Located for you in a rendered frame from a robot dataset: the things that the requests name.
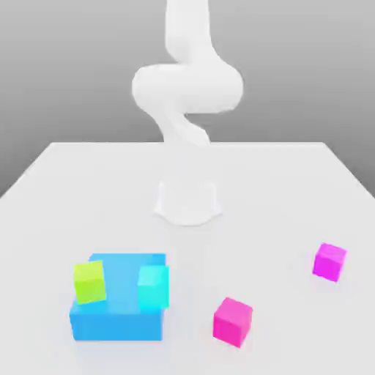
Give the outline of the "small cyan cube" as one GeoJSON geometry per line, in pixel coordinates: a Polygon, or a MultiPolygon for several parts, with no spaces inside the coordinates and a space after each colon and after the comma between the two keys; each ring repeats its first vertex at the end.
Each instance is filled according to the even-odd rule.
{"type": "Polygon", "coordinates": [[[142,266],[137,282],[138,304],[141,310],[169,307],[169,266],[142,266]]]}

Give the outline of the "small lime green cube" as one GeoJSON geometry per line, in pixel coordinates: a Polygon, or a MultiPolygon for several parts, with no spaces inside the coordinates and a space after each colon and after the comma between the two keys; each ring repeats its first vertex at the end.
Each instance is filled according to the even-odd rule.
{"type": "Polygon", "coordinates": [[[79,305],[106,299],[103,262],[88,261],[73,267],[75,298],[79,305]]]}

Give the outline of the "small pink cube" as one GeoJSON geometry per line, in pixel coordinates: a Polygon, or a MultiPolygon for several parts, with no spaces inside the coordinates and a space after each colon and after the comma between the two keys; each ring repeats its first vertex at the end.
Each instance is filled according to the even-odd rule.
{"type": "Polygon", "coordinates": [[[252,315],[252,307],[226,297],[213,316],[213,337],[240,348],[250,331],[252,315]]]}

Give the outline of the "small magenta cube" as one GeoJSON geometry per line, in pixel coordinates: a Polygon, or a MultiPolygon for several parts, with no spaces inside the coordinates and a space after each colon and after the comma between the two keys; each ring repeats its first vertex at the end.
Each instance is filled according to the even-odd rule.
{"type": "Polygon", "coordinates": [[[337,283],[346,255],[347,250],[325,242],[322,243],[315,255],[312,273],[337,283]]]}

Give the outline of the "large blue box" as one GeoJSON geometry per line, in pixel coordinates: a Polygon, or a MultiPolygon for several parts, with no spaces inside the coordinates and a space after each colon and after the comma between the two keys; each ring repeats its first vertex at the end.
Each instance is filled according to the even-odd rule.
{"type": "Polygon", "coordinates": [[[165,265],[164,253],[93,253],[101,261],[106,300],[79,305],[73,302],[70,324],[77,341],[160,341],[164,310],[142,310],[138,305],[138,273],[145,265],[165,265]]]}

